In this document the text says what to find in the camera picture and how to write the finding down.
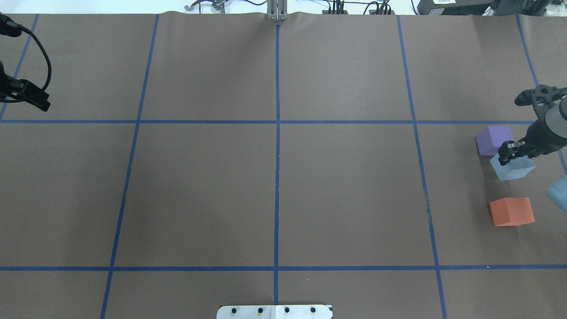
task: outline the block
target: block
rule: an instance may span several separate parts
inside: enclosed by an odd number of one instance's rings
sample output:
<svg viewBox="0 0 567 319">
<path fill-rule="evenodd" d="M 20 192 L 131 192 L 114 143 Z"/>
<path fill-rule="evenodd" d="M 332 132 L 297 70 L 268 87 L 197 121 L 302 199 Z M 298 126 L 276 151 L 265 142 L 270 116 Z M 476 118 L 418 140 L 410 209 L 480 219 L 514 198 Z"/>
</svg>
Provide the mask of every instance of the block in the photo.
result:
<svg viewBox="0 0 567 319">
<path fill-rule="evenodd" d="M 527 197 L 505 197 L 490 203 L 494 226 L 520 226 L 534 223 L 534 213 Z"/>
<path fill-rule="evenodd" d="M 494 168 L 496 175 L 498 175 L 498 178 L 501 181 L 522 178 L 535 168 L 534 161 L 527 156 L 513 159 L 505 166 L 500 165 L 500 162 L 498 161 L 499 157 L 500 156 L 496 154 L 490 160 L 490 164 L 492 164 L 492 168 Z"/>
<path fill-rule="evenodd" d="M 496 155 L 502 143 L 513 140 L 509 126 L 489 126 L 476 136 L 476 145 L 481 155 Z"/>
<path fill-rule="evenodd" d="M 563 175 L 559 181 L 547 189 L 547 196 L 567 213 L 567 175 Z"/>
</svg>

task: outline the purple cube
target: purple cube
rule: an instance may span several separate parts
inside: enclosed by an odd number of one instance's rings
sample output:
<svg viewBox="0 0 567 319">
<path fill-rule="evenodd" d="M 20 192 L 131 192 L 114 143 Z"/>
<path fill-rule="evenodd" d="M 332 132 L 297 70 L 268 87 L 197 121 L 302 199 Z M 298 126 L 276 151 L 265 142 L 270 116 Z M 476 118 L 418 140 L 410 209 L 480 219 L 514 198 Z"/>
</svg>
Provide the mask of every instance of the purple cube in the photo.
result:
<svg viewBox="0 0 567 319">
<path fill-rule="evenodd" d="M 489 126 L 476 136 L 476 145 L 483 156 L 498 154 L 498 149 L 505 141 L 513 141 L 514 136 L 509 126 Z"/>
</svg>

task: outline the white bracket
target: white bracket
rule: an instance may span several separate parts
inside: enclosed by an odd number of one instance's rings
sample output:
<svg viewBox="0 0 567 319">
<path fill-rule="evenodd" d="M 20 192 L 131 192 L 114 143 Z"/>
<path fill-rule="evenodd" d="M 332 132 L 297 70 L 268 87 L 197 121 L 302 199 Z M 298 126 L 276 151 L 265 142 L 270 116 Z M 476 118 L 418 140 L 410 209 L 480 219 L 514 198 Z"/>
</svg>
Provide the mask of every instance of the white bracket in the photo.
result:
<svg viewBox="0 0 567 319">
<path fill-rule="evenodd" d="M 287 0 L 268 0 L 268 20 L 287 20 Z"/>
<path fill-rule="evenodd" d="M 217 319 L 333 319 L 330 305 L 223 306 Z"/>
</svg>

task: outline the metal stand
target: metal stand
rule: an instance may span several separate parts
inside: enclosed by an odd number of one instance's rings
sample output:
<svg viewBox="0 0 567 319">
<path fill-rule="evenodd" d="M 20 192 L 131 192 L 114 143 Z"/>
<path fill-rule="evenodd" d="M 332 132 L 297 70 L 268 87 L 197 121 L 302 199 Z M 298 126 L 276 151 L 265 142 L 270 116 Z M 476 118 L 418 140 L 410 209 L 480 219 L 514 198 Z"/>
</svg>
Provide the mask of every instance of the metal stand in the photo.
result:
<svg viewBox="0 0 567 319">
<path fill-rule="evenodd" d="M 287 0 L 268 0 L 268 20 L 287 20 Z"/>
</svg>

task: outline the horizontal blue line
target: horizontal blue line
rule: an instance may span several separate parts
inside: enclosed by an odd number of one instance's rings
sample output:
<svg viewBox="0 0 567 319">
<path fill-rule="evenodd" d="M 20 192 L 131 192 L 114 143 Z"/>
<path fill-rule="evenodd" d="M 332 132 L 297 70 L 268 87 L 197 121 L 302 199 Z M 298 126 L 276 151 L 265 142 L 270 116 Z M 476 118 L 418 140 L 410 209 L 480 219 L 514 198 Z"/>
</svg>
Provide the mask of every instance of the horizontal blue line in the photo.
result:
<svg viewBox="0 0 567 319">
<path fill-rule="evenodd" d="M 83 266 L 0 266 L 0 271 L 108 271 L 109 267 Z M 561 264 L 531 265 L 440 265 L 441 270 L 499 270 L 499 269 L 567 269 Z M 435 270 L 435 266 L 156 266 L 156 267 L 114 267 L 114 271 L 408 271 Z"/>
<path fill-rule="evenodd" d="M 276 124 L 275 120 L 140 120 L 142 124 Z M 418 120 L 417 124 L 531 124 L 533 121 Z M 23 124 L 135 124 L 136 120 L 0 120 Z M 282 120 L 281 124 L 413 124 L 411 120 Z"/>
<path fill-rule="evenodd" d="M 0 271 L 108 271 L 108 267 L 82 267 L 82 266 L 0 266 Z"/>
</svg>

